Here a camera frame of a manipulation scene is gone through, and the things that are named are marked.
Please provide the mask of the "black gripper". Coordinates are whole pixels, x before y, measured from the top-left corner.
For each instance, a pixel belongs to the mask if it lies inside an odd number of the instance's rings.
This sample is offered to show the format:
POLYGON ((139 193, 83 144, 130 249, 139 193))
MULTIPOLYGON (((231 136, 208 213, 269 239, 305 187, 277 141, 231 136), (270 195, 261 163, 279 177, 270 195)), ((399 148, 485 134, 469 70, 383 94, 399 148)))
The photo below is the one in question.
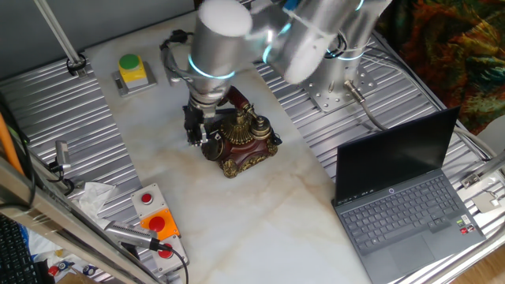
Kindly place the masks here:
POLYGON ((208 136, 216 134, 216 112, 205 112, 188 104, 182 107, 187 141, 192 146, 202 146, 208 142, 208 136))

